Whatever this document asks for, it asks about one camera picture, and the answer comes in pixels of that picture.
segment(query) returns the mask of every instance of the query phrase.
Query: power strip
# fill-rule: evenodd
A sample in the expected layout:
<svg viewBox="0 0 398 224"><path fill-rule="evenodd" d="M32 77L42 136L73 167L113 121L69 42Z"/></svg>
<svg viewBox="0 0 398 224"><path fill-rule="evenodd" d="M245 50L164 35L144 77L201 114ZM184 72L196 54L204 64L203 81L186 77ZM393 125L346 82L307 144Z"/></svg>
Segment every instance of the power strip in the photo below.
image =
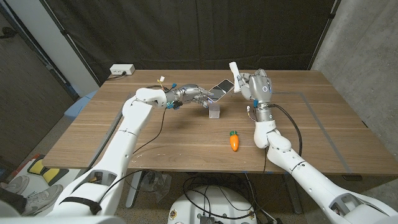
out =
<svg viewBox="0 0 398 224"><path fill-rule="evenodd" d="M110 68L112 75L122 75L126 72L126 75L132 75L136 68L133 64L114 64Z"/></svg>

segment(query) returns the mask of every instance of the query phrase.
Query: wooden table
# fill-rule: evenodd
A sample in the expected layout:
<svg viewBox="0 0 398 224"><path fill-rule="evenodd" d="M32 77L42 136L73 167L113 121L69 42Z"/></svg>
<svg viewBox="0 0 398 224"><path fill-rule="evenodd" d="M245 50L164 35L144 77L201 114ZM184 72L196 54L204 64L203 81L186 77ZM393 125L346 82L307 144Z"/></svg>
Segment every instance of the wooden table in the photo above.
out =
<svg viewBox="0 0 398 224"><path fill-rule="evenodd" d="M302 157L324 174L397 175L398 163L364 125L328 80L317 71L267 71L272 79L272 102L287 110L303 137ZM101 140L129 93L156 85L165 76L165 86L195 83L210 89L229 70L137 70L120 80L106 81L77 119L50 150L47 167L83 169L90 163ZM208 110L196 103L167 110L160 136L132 156L129 168L200 172L263 172L263 149L253 141L254 122L246 113L240 93L219 101L220 119L209 119ZM139 136L137 147L159 132L163 110L155 110ZM272 109L278 130L294 149L298 138L290 121ZM239 149L229 145L229 132L239 134ZM270 161L265 172L283 172Z"/></svg>

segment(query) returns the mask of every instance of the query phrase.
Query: smartphone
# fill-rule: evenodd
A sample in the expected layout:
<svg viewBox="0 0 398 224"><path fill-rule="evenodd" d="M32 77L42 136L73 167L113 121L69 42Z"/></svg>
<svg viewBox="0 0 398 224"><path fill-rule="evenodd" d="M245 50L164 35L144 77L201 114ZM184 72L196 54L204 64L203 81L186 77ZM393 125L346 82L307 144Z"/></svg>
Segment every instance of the smartphone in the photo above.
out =
<svg viewBox="0 0 398 224"><path fill-rule="evenodd" d="M210 92L214 93L214 95L209 96L208 98L212 102L217 102L218 100L221 99L221 97L223 97L233 88L234 88L234 83L231 83L231 81L224 79L218 85L214 86L211 90L209 90Z"/></svg>

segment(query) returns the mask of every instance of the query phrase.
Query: person's foot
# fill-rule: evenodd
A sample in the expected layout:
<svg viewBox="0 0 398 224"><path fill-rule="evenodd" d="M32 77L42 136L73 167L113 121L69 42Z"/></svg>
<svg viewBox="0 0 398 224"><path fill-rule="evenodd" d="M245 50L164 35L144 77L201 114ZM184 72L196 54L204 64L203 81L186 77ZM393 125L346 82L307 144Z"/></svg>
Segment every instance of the person's foot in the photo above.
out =
<svg viewBox="0 0 398 224"><path fill-rule="evenodd" d="M25 190L28 183L29 183L29 177L22 175L15 178L9 184L7 184L7 186L4 187L4 190L7 190L15 194L21 194Z"/></svg>
<svg viewBox="0 0 398 224"><path fill-rule="evenodd" d="M22 216L35 215L49 208L57 200L63 190L62 185L57 184L40 193L27 197L25 211Z"/></svg>

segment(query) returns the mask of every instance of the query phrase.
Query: black curtain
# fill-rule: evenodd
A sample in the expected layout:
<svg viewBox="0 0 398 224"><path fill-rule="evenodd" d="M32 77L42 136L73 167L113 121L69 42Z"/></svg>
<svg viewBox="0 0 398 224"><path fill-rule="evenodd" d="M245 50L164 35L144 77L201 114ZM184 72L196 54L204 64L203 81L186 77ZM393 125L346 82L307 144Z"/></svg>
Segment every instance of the black curtain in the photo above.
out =
<svg viewBox="0 0 398 224"><path fill-rule="evenodd" d="M306 70L334 0L46 0L100 82L136 69Z"/></svg>

